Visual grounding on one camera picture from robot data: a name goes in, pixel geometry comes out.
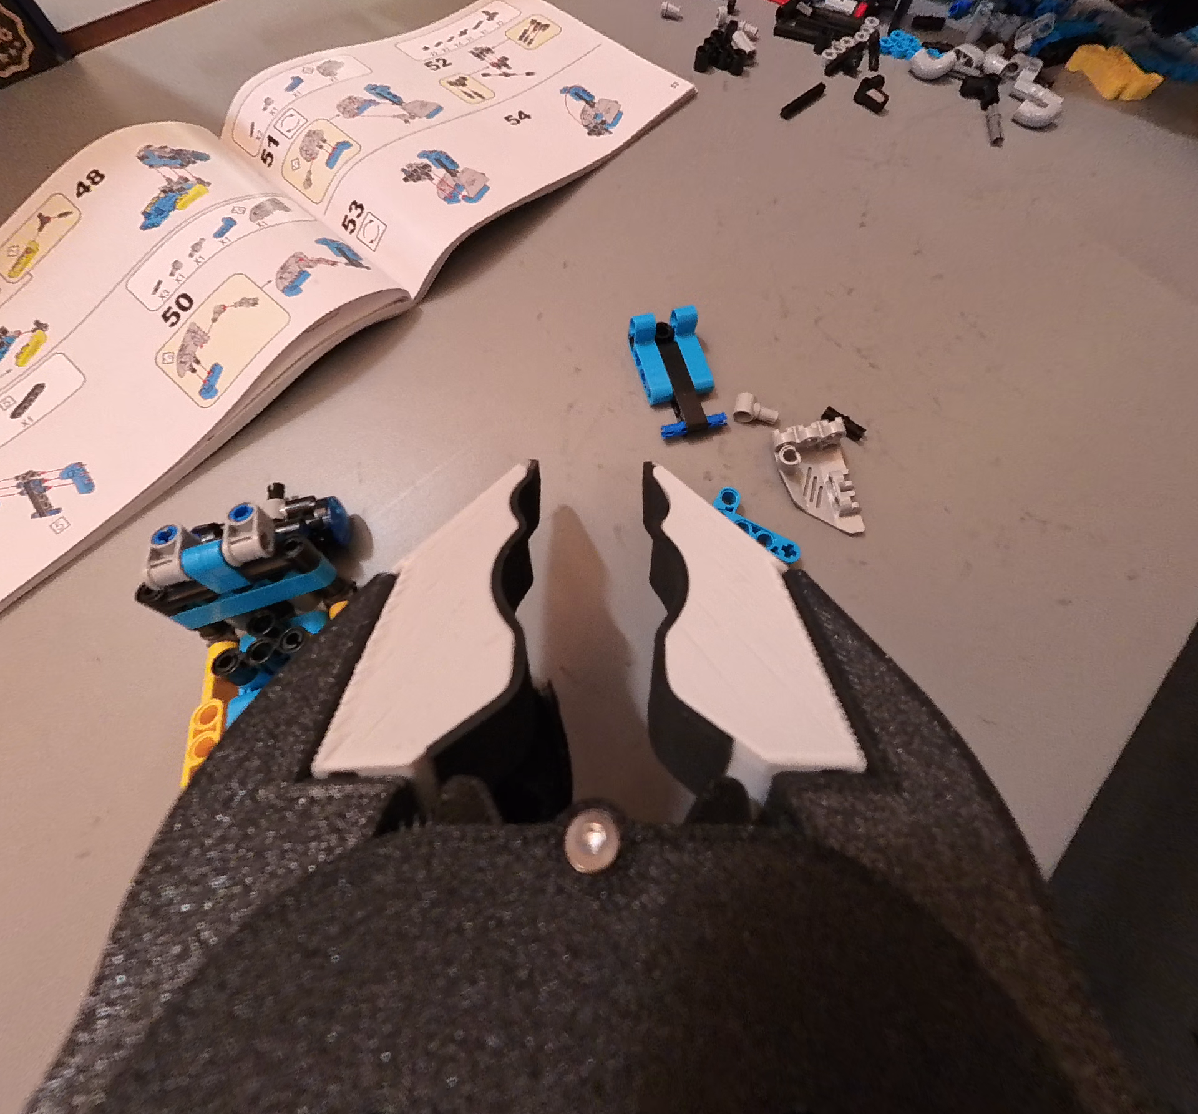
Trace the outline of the dark blue toy kit box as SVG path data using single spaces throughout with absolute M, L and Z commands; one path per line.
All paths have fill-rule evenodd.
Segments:
M 37 0 L 2 0 L 2 88 L 76 56 Z

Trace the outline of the pile of small brick pieces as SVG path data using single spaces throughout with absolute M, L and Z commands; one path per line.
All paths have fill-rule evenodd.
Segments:
M 845 77 L 856 92 L 892 60 L 922 82 L 958 86 L 983 119 L 996 105 L 1005 132 L 1007 123 L 1057 126 L 1058 68 L 1084 77 L 1109 101 L 1147 99 L 1165 79 L 1196 82 L 1196 0 L 763 1 L 772 34 L 811 48 L 826 79 Z M 923 49 L 910 60 L 884 56 L 880 40 L 895 27 Z

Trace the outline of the black perforated panel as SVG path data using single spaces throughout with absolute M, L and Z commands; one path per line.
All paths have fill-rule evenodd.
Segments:
M 1051 880 L 1120 1050 L 1169 1111 L 1197 1110 L 1197 633 Z

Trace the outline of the blue L-shaped brick beam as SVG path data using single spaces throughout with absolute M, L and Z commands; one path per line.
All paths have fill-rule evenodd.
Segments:
M 801 560 L 801 548 L 792 538 L 781 535 L 771 529 L 749 519 L 742 512 L 741 491 L 734 487 L 724 487 L 713 500 L 713 505 L 724 513 L 742 531 L 753 537 L 760 546 L 764 546 L 771 555 L 782 560 L 787 567 L 796 566 Z

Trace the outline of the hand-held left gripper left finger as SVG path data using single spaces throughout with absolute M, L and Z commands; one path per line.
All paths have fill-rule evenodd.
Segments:
M 536 461 L 507 469 L 400 560 L 315 779 L 481 779 L 507 820 L 542 818 L 542 697 L 515 610 L 531 589 Z

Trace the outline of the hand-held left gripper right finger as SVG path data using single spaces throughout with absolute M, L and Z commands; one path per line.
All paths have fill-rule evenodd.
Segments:
M 660 463 L 645 463 L 650 583 L 661 603 L 651 746 L 694 798 L 737 783 L 767 806 L 782 777 L 867 776 L 844 686 L 820 655 L 786 567 Z

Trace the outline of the grey desk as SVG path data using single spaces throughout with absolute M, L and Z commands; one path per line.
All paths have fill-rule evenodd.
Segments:
M 474 0 L 221 0 L 3 92 L 3 217 L 128 126 L 219 127 L 250 75 Z M 1053 869 L 1196 623 L 1196 97 L 1102 103 L 991 147 L 956 88 L 888 67 L 881 116 L 770 37 L 697 75 L 706 0 L 550 0 L 691 79 L 601 170 L 470 237 L 422 305 L 330 351 L 223 450 L 3 616 L 3 1111 L 88 990 L 179 788 L 199 640 L 138 608 L 150 533 L 271 479 L 364 522 L 392 567 L 539 458 L 521 604 L 577 792 L 638 820 L 687 795 L 642 719 L 661 604 L 640 468 L 794 537 L 816 581 L 951 717 Z M 697 307 L 715 431 L 664 441 L 631 318 Z M 737 423 L 753 393 L 776 425 Z M 831 405 L 864 534 L 796 507 L 771 432 Z

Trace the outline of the blue yellow toy vehicle assembly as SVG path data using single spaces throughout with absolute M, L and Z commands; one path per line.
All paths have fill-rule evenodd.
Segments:
M 357 583 L 335 559 L 351 541 L 352 518 L 338 497 L 289 494 L 282 482 L 260 504 L 235 504 L 223 522 L 169 523 L 153 534 L 136 600 L 206 644 L 183 790 L 254 697 L 355 594 Z

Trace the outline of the grey wedge brick panel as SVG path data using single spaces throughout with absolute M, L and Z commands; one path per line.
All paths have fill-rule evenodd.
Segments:
M 864 534 L 856 485 L 842 450 L 844 424 L 823 419 L 775 428 L 772 454 L 796 507 L 849 535 Z

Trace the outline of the open instruction booklet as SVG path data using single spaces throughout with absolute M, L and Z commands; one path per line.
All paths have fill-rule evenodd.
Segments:
M 220 134 L 79 152 L 3 225 L 3 607 L 694 94 L 546 0 L 478 0 L 260 72 Z

